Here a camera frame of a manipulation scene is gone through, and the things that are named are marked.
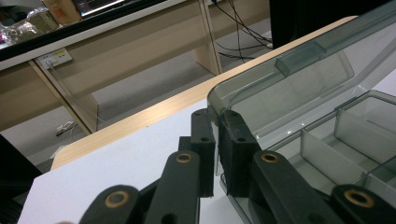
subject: cable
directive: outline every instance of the cable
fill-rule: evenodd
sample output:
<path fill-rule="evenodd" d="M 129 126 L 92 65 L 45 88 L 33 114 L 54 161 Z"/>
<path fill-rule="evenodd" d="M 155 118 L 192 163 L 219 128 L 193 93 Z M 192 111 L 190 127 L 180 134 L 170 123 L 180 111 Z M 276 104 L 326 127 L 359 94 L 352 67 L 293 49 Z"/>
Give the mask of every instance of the cable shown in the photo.
<path fill-rule="evenodd" d="M 234 4 L 233 4 L 233 1 L 232 1 L 232 2 L 229 1 L 229 3 L 230 3 L 230 5 L 232 6 L 234 12 L 236 12 L 235 6 L 234 6 Z M 237 15 L 237 17 L 238 17 L 239 20 L 236 20 L 235 18 L 233 18 L 230 14 L 228 14 L 228 13 L 227 13 L 226 11 L 224 11 L 221 7 L 219 7 L 219 5 L 218 5 L 217 3 L 215 3 L 215 6 L 216 6 L 221 12 L 223 12 L 225 15 L 227 15 L 229 18 L 231 18 L 233 21 L 238 22 L 239 25 L 242 25 L 245 29 L 247 29 L 246 31 L 243 30 L 243 29 L 242 29 L 241 31 L 244 32 L 244 33 L 247 34 L 247 35 L 252 36 L 254 39 L 256 39 L 256 41 L 258 41 L 259 43 L 261 43 L 263 46 L 266 47 L 266 45 L 263 44 L 263 43 L 261 42 L 261 40 L 266 41 L 266 42 L 269 42 L 269 43 L 272 43 L 271 40 L 269 40 L 269 39 L 267 39 L 267 38 L 265 38 L 265 37 L 259 35 L 257 32 L 255 32 L 254 30 L 252 30 L 252 29 L 250 29 L 249 27 L 247 27 L 247 26 L 242 22 L 241 18 L 239 17 L 239 14 L 238 14 L 237 12 L 236 12 L 236 15 Z"/>
<path fill-rule="evenodd" d="M 236 21 L 236 35 L 237 35 L 237 37 L 238 37 L 238 51 L 239 51 L 239 56 L 241 56 L 242 62 L 245 63 L 244 57 L 242 56 L 241 40 L 240 40 L 240 37 L 239 37 L 239 24 L 238 24 L 238 22 L 237 22 L 238 16 L 237 16 L 237 14 L 236 14 L 235 9 L 233 10 L 233 14 L 235 15 L 235 21 Z"/>
<path fill-rule="evenodd" d="M 219 44 L 218 42 L 216 42 L 216 44 L 219 45 L 219 47 L 221 47 L 222 49 L 234 50 L 234 51 L 239 50 L 239 49 L 228 49 L 228 48 L 225 48 L 225 47 L 223 47 L 221 44 Z M 256 45 L 256 46 L 241 48 L 241 50 L 244 50 L 244 49 L 255 49 L 255 48 L 258 48 L 258 47 L 263 47 L 263 45 Z"/>
<path fill-rule="evenodd" d="M 221 53 L 221 52 L 219 52 L 219 55 L 222 55 L 222 56 L 227 57 L 227 58 L 241 59 L 240 56 L 231 55 L 231 54 L 226 54 L 226 53 Z M 256 59 L 256 58 L 253 58 L 253 57 L 243 57 L 243 59 L 253 60 L 253 59 Z"/>

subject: white table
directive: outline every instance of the white table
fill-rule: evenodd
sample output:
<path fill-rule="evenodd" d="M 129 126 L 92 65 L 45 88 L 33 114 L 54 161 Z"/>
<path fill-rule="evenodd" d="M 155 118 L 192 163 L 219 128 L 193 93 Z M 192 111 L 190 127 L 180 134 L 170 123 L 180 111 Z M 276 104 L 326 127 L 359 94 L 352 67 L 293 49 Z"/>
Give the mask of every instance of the white table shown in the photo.
<path fill-rule="evenodd" d="M 93 199 L 114 185 L 142 189 L 158 179 L 178 138 L 191 135 L 194 104 L 35 180 L 19 223 L 78 223 Z M 215 197 L 201 200 L 201 223 L 242 223 L 215 178 Z"/>

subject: desk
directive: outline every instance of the desk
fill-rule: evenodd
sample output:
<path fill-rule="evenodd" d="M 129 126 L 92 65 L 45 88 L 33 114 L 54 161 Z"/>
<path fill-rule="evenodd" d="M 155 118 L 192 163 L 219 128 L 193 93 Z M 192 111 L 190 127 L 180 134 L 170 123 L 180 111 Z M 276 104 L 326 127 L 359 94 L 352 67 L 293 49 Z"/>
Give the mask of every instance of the desk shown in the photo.
<path fill-rule="evenodd" d="M 142 189 L 160 177 L 166 158 L 177 150 L 178 138 L 190 135 L 190 115 L 206 107 L 205 98 L 212 87 L 351 19 L 327 26 L 66 147 L 55 158 L 54 168 L 59 168 L 35 180 L 20 223 L 78 222 L 102 190 L 117 184 Z M 242 223 L 219 187 L 218 177 L 215 183 L 215 197 L 202 199 L 201 223 Z"/>

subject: small white object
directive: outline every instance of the small white object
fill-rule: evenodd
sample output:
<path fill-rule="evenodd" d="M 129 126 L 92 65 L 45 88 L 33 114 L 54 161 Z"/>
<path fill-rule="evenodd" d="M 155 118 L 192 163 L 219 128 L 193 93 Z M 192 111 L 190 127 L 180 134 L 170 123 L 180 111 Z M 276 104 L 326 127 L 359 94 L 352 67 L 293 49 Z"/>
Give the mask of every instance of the small white object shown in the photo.
<path fill-rule="evenodd" d="M 263 34 L 262 37 L 268 40 L 272 40 L 272 33 L 271 31 L 268 31 L 267 33 Z"/>
<path fill-rule="evenodd" d="M 58 49 L 51 53 L 45 54 L 37 58 L 45 69 L 49 69 L 61 63 L 72 60 L 72 57 L 66 49 Z"/>

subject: black plastic finger segment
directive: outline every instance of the black plastic finger segment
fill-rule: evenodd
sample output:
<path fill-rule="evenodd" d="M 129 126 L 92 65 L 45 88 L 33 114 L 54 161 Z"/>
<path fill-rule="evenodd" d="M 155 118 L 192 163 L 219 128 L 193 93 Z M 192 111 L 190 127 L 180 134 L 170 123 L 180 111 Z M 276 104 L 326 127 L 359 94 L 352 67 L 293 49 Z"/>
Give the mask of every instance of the black plastic finger segment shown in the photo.
<path fill-rule="evenodd" d="M 332 190 L 330 205 L 346 223 L 395 223 L 396 209 L 382 198 L 354 185 L 341 185 Z"/>
<path fill-rule="evenodd" d="M 251 172 L 278 223 L 343 223 L 279 153 L 257 152 Z"/>
<path fill-rule="evenodd" d="M 227 194 L 247 197 L 250 183 L 249 165 L 261 150 L 242 116 L 227 110 L 220 117 L 219 156 L 227 182 Z"/>
<path fill-rule="evenodd" d="M 139 191 L 118 185 L 102 191 L 92 202 L 79 223 L 139 223 Z"/>
<path fill-rule="evenodd" d="M 169 156 L 144 223 L 198 223 L 199 164 L 192 151 Z"/>

